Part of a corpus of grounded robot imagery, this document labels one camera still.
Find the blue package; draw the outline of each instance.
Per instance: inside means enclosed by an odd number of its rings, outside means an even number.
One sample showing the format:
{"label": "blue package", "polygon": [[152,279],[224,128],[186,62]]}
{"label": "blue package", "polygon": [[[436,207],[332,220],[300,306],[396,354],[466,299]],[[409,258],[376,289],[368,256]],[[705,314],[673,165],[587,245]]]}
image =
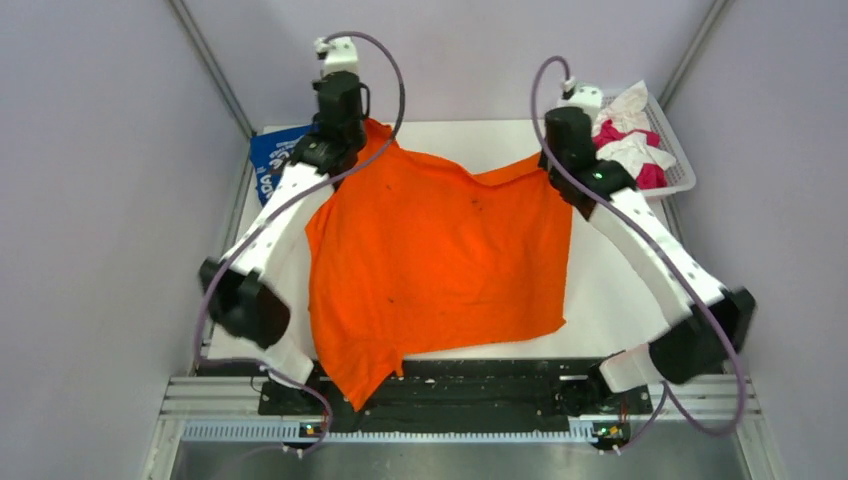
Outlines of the blue package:
{"label": "blue package", "polygon": [[256,172],[256,193],[262,206],[265,206],[280,183],[283,163],[310,128],[311,125],[287,128],[250,139],[250,163]]}

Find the white arm segment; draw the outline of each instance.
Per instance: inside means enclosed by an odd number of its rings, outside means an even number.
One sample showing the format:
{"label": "white arm segment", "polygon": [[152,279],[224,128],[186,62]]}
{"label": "white arm segment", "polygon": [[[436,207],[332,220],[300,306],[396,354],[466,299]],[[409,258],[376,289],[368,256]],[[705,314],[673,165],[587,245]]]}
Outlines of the white arm segment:
{"label": "white arm segment", "polygon": [[[611,203],[662,247],[704,303],[711,305],[724,298],[724,285],[704,271],[683,249],[680,242],[656,218],[642,193],[627,188],[614,193]],[[691,314],[692,301],[689,295],[673,278],[656,252],[630,227],[602,207],[595,208],[589,223],[616,246],[639,274],[657,299],[669,327]],[[601,364],[600,370],[613,393],[664,380],[654,366],[647,343],[607,359]]]}
{"label": "white arm segment", "polygon": [[[232,252],[251,233],[256,231],[258,226],[264,225],[268,216],[280,205],[327,178],[327,175],[317,175],[315,167],[311,165],[303,163],[286,165],[276,191],[247,232],[236,242],[233,248],[224,254],[224,259],[229,258]],[[239,255],[230,267],[231,270],[244,275],[251,271],[257,271],[260,281],[267,285],[277,298],[285,301],[285,298],[280,295],[280,288],[277,285],[283,262],[292,251],[295,240],[306,228],[306,224],[309,223],[312,215],[330,198],[332,193],[333,187],[326,186],[307,195],[281,213],[266,227],[256,241],[252,242],[247,250]],[[268,347],[267,350],[260,350],[260,352],[260,360],[296,382],[304,383],[312,371],[312,360],[294,344],[288,331],[277,343]],[[285,383],[279,378],[274,378],[274,380]]]}

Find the light gray wall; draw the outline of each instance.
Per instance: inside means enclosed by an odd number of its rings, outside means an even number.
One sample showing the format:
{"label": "light gray wall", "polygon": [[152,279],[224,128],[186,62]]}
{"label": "light gray wall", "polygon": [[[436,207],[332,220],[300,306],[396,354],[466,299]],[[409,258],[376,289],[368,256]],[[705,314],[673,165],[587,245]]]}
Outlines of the light gray wall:
{"label": "light gray wall", "polygon": [[792,479],[847,468],[846,19],[844,0],[736,2],[669,111],[698,177],[689,245],[759,300],[747,357]]}
{"label": "light gray wall", "polygon": [[[605,87],[646,79],[659,93],[694,35],[706,0],[188,0],[255,128],[308,121],[312,42],[361,30],[403,70],[410,120],[529,118],[533,74],[548,56]],[[393,120],[394,75],[358,42],[373,113]],[[551,73],[547,90],[556,88]]]}
{"label": "light gray wall", "polygon": [[164,1],[6,0],[0,72],[0,478],[137,478],[246,141]]}

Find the white cloth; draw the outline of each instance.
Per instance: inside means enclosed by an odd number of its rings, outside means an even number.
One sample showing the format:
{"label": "white cloth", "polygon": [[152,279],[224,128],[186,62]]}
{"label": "white cloth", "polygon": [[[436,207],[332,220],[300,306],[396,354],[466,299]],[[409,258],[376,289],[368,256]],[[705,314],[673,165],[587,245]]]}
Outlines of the white cloth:
{"label": "white cloth", "polygon": [[607,120],[612,120],[612,126],[621,133],[650,130],[651,124],[645,114],[647,106],[648,87],[643,80],[625,90],[609,106],[598,112],[598,117],[592,125],[592,136],[596,137],[601,133],[601,126]]}
{"label": "white cloth", "polygon": [[633,178],[639,176],[646,163],[659,165],[663,170],[677,163],[674,155],[648,145],[648,138],[642,132],[633,132],[604,145],[598,150],[598,159],[617,161]]}

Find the white connector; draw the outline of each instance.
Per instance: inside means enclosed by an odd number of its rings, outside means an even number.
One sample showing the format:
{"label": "white connector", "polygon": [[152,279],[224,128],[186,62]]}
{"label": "white connector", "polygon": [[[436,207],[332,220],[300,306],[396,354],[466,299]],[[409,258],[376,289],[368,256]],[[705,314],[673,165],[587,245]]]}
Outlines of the white connector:
{"label": "white connector", "polygon": [[324,37],[315,40],[315,53],[323,55],[321,77],[335,72],[359,74],[359,56],[350,37],[339,37],[327,42]]}
{"label": "white connector", "polygon": [[592,123],[598,118],[598,112],[601,111],[604,104],[604,92],[596,85],[579,83],[574,77],[562,82],[563,93],[572,92],[568,100],[560,98],[557,101],[557,107],[578,107],[589,115]]}

